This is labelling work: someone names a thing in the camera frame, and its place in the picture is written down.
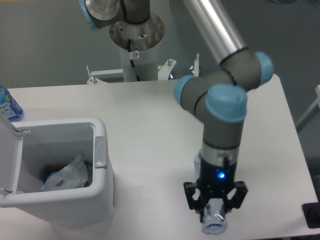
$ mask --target black object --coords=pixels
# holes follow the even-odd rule
[[[320,202],[305,203],[302,205],[302,210],[308,227],[320,228]]]
[[[183,184],[186,200],[189,208],[200,213],[200,222],[204,216],[204,208],[210,199],[220,198],[224,203],[224,211],[229,213],[233,208],[240,208],[248,189],[243,181],[234,182],[237,163],[229,166],[229,160],[223,161],[223,167],[218,167],[207,163],[201,158],[199,179],[195,182],[185,182]],[[197,200],[193,198],[199,189],[200,195]],[[228,193],[236,189],[233,197],[228,199]]]

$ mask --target blue led light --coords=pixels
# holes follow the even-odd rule
[[[223,171],[221,171],[221,172],[219,172],[218,173],[218,178],[220,178],[220,179],[224,179],[225,178],[225,173],[223,172]]]

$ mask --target white table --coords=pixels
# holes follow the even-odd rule
[[[248,95],[236,180],[248,187],[226,233],[201,232],[183,183],[194,181],[203,125],[174,100],[176,81],[10,89],[24,121],[99,117],[115,172],[116,213],[93,225],[51,227],[15,208],[0,208],[0,239],[246,240],[311,235],[301,205],[316,202],[277,76]]]

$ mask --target gray floor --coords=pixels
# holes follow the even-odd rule
[[[308,0],[223,3],[249,47],[272,57],[296,121],[316,98],[314,89],[320,84],[320,9]],[[159,63],[177,60],[174,72],[181,77],[200,53],[203,74],[217,69],[180,0],[151,0],[151,10],[166,29]],[[8,88],[84,84],[87,64],[92,71],[121,66],[109,29],[91,31],[77,0],[0,2],[1,84]],[[320,174],[320,114],[299,137],[310,170]]]

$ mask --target light blue joint cap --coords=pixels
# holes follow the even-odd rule
[[[260,87],[261,85],[269,82],[272,78],[272,75],[274,74],[274,64],[272,63],[271,58],[263,51],[257,51],[254,54],[258,58],[261,66]]]
[[[245,119],[247,100],[247,92],[242,87],[224,83],[209,88],[205,105],[217,119],[235,124]]]
[[[85,6],[85,0],[79,0],[79,4],[80,4],[80,7],[82,9],[82,12],[86,18],[86,21],[88,22],[90,28],[92,30],[98,30],[99,28],[94,24],[94,22],[92,21],[91,17],[89,16],[89,13],[87,12],[87,8]]]
[[[185,75],[181,77],[179,81],[176,83],[176,85],[174,86],[174,90],[173,90],[174,99],[178,102],[178,104],[180,104],[180,106],[181,106],[182,90],[184,89],[184,86],[186,85],[186,83],[193,78],[195,78],[195,76]]]

